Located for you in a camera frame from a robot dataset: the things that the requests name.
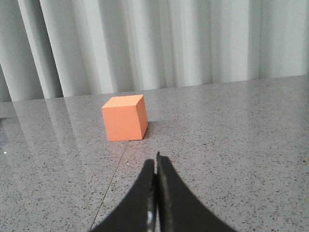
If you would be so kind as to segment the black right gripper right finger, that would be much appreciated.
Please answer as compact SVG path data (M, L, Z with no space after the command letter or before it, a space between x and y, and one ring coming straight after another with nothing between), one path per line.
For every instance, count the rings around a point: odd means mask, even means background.
M177 174L169 157L157 153L157 191L162 232L233 232L207 209Z

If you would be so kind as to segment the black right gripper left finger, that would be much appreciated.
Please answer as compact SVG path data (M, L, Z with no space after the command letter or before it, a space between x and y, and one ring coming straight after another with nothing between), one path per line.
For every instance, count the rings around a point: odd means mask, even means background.
M155 230L155 162L145 161L132 188L93 232L153 232Z

